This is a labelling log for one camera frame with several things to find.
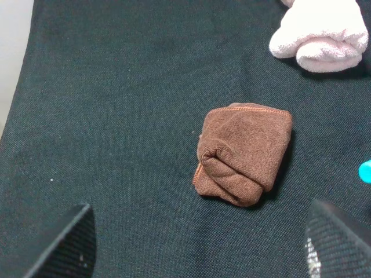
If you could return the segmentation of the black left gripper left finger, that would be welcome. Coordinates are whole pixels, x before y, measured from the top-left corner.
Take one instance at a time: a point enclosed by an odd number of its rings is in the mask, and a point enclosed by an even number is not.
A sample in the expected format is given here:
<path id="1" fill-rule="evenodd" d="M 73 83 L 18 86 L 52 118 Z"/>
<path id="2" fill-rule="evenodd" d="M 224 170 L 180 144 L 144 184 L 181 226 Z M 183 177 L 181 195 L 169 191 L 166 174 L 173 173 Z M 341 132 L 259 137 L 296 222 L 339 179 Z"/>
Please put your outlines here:
<path id="1" fill-rule="evenodd" d="M 68 210 L 23 252 L 21 277 L 92 277 L 96 226 L 89 204 Z"/>

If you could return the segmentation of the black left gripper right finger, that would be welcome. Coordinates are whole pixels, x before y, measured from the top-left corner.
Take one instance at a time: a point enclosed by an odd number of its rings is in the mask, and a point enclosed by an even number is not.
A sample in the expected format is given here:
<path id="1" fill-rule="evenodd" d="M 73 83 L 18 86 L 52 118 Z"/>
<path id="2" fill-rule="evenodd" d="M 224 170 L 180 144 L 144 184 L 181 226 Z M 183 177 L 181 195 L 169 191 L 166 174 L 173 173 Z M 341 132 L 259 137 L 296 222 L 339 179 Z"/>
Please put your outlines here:
<path id="1" fill-rule="evenodd" d="M 370 229 L 329 202 L 312 202 L 304 248 L 310 277 L 370 277 Z"/>

